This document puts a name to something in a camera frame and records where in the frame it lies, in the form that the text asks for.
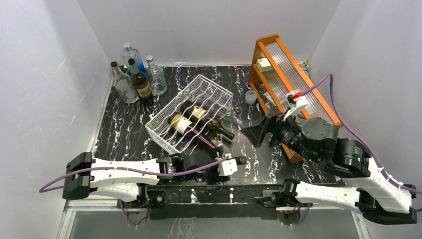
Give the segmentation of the clear bottom glass bottle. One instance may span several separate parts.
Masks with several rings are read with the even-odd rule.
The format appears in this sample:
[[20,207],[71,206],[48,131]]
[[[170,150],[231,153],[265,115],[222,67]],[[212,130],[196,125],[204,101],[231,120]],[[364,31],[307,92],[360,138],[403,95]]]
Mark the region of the clear bottom glass bottle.
[[245,156],[237,156],[232,159],[236,161],[237,165],[244,165],[247,163],[247,158]]

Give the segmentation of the clear round glass bottle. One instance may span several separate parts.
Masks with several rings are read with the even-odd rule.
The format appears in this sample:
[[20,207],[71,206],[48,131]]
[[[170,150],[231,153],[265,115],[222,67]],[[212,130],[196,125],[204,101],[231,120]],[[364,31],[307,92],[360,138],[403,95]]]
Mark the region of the clear round glass bottle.
[[146,61],[148,64],[148,73],[151,79],[150,87],[152,94],[160,96],[167,91],[167,84],[163,70],[160,66],[155,64],[153,56],[147,55]]

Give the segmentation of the green wine bottle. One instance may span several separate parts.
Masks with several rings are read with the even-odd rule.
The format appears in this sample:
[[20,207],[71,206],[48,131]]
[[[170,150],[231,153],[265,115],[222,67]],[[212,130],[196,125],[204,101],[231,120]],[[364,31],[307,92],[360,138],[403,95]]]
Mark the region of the green wine bottle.
[[130,76],[131,81],[137,90],[139,99],[145,106],[153,105],[154,99],[147,76],[143,72],[139,71],[136,62],[133,58],[129,58],[128,63],[132,70],[132,74]]

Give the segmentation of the clear labelled wine bottle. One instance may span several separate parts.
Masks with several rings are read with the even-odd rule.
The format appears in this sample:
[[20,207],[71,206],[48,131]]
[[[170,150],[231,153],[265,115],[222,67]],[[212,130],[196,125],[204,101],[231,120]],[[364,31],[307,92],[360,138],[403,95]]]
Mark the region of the clear labelled wine bottle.
[[127,104],[133,104],[139,100],[138,93],[135,90],[130,77],[122,72],[117,62],[112,61],[110,66],[113,70],[113,84],[123,101]]

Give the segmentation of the blue square glass bottle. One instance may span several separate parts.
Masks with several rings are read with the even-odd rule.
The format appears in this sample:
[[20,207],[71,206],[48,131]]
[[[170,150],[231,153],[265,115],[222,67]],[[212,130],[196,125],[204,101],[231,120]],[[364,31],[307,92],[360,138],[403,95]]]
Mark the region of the blue square glass bottle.
[[121,54],[122,59],[124,61],[125,66],[128,69],[128,74],[131,75],[132,74],[132,69],[131,66],[129,64],[129,59],[133,59],[135,61],[135,64],[138,68],[138,70],[140,72],[143,72],[146,76],[148,76],[148,72],[147,69],[145,68],[144,64],[143,64],[143,60],[142,57],[139,53],[139,51],[135,48],[131,47],[131,44],[129,42],[126,42],[123,44],[123,52]]

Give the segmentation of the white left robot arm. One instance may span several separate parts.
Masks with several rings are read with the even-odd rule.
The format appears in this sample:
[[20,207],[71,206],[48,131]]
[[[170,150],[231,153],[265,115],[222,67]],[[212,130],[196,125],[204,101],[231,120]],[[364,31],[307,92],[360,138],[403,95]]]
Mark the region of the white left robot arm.
[[224,182],[237,171],[236,160],[231,154],[224,154],[220,147],[144,161],[107,161],[94,158],[91,152],[83,152],[66,166],[62,197],[80,200],[99,195],[143,207],[149,195],[140,189],[142,185],[179,184],[190,180]]

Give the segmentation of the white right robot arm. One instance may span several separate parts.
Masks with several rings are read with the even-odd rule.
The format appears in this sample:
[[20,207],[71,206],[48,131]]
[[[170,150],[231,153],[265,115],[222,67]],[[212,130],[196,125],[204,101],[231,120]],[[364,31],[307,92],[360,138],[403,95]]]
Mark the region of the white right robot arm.
[[374,156],[363,143],[338,137],[338,126],[315,117],[297,124],[293,116],[266,116],[258,125],[241,132],[255,147],[271,133],[270,146],[283,144],[305,161],[325,163],[325,171],[346,182],[344,187],[314,185],[285,179],[279,192],[264,197],[275,206],[323,204],[361,214],[382,225],[409,225],[417,222],[412,207],[414,185],[402,185],[385,177]]

